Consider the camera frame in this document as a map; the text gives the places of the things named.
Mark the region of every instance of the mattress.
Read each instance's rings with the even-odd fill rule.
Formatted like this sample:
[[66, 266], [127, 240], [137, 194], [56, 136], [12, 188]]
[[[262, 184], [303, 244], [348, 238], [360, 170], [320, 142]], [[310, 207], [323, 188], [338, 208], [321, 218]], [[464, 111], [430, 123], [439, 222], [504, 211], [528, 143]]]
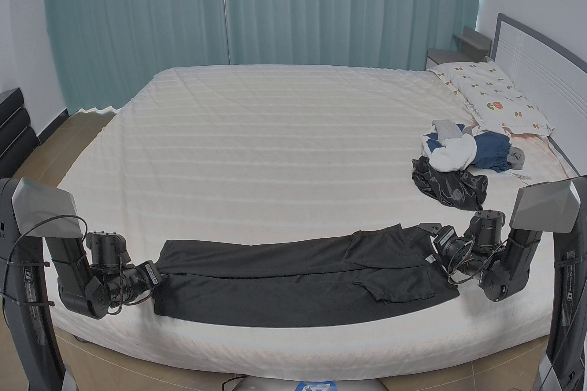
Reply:
[[[157, 260], [167, 239], [278, 243], [422, 221], [451, 224], [462, 234], [473, 213], [442, 206], [411, 180], [422, 134], [444, 118], [472, 123], [431, 72], [173, 68], [120, 110], [60, 188], [73, 194], [91, 230], [124, 235], [136, 263]], [[525, 136], [513, 143], [526, 153], [532, 182], [565, 177], [546, 141]], [[484, 207], [509, 218], [524, 182], [474, 172], [489, 177]], [[156, 316], [150, 302], [95, 321], [63, 307], [52, 269], [47, 283], [56, 326], [137, 358], [345, 380], [449, 367], [547, 334], [552, 263], [552, 235], [544, 234], [528, 285], [502, 302], [486, 299], [472, 281], [460, 286], [459, 298], [411, 314], [291, 329], [176, 320]]]

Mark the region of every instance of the fitted sheet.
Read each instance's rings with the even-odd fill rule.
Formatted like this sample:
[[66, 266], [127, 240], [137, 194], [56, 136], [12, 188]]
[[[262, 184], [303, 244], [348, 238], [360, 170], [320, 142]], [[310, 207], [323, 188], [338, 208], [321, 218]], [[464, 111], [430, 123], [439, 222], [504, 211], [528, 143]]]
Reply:
[[[472, 212], [411, 180], [433, 119], [471, 124], [431, 72], [298, 65], [173, 68], [157, 74], [60, 184], [91, 230], [121, 233], [133, 261], [167, 239], [278, 243], [422, 221], [462, 234]], [[532, 182], [566, 177], [546, 141], [514, 137]], [[486, 209], [509, 216], [524, 182], [489, 170]], [[151, 302], [95, 321], [59, 301], [55, 325], [137, 358], [298, 380], [364, 379], [457, 365], [548, 333], [554, 270], [544, 234], [526, 288], [499, 303], [474, 281], [459, 298], [385, 320], [246, 328], [156, 316]]]

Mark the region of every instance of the gray sock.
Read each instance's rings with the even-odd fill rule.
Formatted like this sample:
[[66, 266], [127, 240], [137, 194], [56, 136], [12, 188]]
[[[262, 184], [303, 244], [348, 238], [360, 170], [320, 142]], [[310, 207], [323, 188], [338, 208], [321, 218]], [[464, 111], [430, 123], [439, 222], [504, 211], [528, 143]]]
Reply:
[[444, 141], [448, 138], [461, 138], [463, 136], [457, 124], [448, 119], [432, 121], [432, 125], [436, 127], [440, 145], [444, 145]]
[[512, 146], [510, 148], [510, 152], [507, 156], [507, 159], [511, 169], [522, 169], [524, 167], [526, 155], [524, 154], [524, 150], [522, 150], [521, 148], [518, 148], [517, 146]]

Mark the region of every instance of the white headboard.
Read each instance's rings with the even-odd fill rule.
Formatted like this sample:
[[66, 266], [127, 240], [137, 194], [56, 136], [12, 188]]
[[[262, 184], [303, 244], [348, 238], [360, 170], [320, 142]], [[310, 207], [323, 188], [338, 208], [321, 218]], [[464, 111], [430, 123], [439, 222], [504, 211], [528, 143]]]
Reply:
[[554, 127], [551, 140], [580, 174], [587, 174], [587, 63], [503, 13], [491, 58]]

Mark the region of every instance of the tiled floor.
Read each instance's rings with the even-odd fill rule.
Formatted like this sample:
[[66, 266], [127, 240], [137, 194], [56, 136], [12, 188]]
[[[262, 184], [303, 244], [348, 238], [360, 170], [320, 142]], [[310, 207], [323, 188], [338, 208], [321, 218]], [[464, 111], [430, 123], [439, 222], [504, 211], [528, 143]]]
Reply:
[[[113, 113], [78, 113], [70, 117], [44, 145], [35, 149], [15, 177], [30, 177], [56, 186], [72, 163]], [[226, 373], [182, 370], [152, 364], [98, 345], [78, 342], [58, 329], [61, 354], [80, 391], [220, 391]], [[528, 391], [547, 339], [534, 341], [452, 368], [382, 379], [391, 391]], [[25, 391], [26, 378], [6, 325], [0, 320], [0, 383], [7, 391]], [[231, 391], [235, 382], [227, 386]]]

